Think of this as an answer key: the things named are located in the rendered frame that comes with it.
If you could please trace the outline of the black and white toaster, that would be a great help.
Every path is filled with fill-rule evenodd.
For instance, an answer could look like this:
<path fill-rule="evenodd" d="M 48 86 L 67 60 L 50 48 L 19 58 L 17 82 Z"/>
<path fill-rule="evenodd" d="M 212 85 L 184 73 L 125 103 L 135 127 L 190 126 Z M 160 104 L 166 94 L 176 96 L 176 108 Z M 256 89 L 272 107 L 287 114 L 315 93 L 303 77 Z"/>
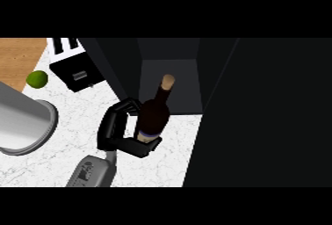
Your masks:
<path fill-rule="evenodd" d="M 72 92 L 103 81 L 103 76 L 76 38 L 47 38 L 48 69 Z"/>

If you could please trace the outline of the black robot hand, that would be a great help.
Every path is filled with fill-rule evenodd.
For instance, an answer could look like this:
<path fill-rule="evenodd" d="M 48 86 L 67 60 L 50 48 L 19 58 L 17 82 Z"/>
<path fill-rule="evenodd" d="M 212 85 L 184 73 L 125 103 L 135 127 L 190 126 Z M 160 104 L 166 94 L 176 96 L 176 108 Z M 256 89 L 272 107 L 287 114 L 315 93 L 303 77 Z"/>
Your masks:
<path fill-rule="evenodd" d="M 162 138 L 143 143 L 132 137 L 123 138 L 128 113 L 140 112 L 141 103 L 134 98 L 126 98 L 113 104 L 103 114 L 97 131 L 97 149 L 106 152 L 120 150 L 126 154 L 144 158 L 154 150 Z"/>

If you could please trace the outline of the grey metal pot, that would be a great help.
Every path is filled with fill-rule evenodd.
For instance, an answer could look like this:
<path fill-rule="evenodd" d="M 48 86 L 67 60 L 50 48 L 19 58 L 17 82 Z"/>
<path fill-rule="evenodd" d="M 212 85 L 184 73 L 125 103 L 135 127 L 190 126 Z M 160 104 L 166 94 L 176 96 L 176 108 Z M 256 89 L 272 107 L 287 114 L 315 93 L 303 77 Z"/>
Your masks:
<path fill-rule="evenodd" d="M 29 154 L 47 142 L 57 123 L 55 106 L 0 82 L 0 151 L 10 156 Z"/>

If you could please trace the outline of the dark grey cabinet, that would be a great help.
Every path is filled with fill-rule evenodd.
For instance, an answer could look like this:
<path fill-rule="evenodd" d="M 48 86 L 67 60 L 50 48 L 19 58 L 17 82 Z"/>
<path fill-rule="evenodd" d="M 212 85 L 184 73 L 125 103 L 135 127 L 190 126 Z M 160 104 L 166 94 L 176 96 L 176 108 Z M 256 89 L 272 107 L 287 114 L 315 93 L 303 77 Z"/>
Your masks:
<path fill-rule="evenodd" d="M 174 115 L 203 113 L 237 42 L 236 38 L 79 39 L 119 99 L 151 99 L 162 76 L 175 78 L 166 101 Z"/>

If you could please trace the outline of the dark grey cabinet door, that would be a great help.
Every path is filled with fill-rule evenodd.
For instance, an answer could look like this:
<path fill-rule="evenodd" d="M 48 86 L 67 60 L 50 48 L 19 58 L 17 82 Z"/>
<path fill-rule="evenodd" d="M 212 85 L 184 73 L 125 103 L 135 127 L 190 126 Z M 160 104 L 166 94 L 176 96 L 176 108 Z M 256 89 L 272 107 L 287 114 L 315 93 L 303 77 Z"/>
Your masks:
<path fill-rule="evenodd" d="M 240 39 L 184 186 L 332 186 L 332 39 Z"/>

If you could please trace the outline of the wooden cutting board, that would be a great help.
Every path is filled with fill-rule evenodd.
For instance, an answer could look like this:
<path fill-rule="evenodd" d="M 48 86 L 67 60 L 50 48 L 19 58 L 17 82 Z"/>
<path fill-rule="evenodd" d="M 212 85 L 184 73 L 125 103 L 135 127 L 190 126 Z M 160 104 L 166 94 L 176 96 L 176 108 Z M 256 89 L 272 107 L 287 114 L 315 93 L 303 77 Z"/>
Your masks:
<path fill-rule="evenodd" d="M 22 91 L 47 46 L 45 38 L 0 38 L 0 81 Z"/>

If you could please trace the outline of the dark wine bottle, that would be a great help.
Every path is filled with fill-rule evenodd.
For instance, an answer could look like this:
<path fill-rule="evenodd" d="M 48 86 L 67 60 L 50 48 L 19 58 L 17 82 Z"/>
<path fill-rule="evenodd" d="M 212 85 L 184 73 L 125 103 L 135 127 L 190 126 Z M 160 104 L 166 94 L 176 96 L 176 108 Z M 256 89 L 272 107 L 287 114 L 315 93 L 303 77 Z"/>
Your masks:
<path fill-rule="evenodd" d="M 151 140 L 154 140 L 166 126 L 169 117 L 166 99 L 174 83 L 174 76 L 165 74 L 156 89 L 154 98 L 146 100 L 141 104 L 134 130 L 134 138 L 140 142 L 148 143 Z"/>

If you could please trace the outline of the green lime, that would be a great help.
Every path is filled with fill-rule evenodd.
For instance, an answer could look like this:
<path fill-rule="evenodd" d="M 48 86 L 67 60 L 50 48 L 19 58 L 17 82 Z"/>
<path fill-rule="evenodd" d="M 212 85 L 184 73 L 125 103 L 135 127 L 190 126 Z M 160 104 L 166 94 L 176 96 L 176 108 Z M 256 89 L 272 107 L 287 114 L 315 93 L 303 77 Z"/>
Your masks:
<path fill-rule="evenodd" d="M 26 76 L 26 84 L 35 89 L 42 88 L 47 82 L 48 82 L 48 75 L 42 70 L 30 72 L 29 75 Z"/>

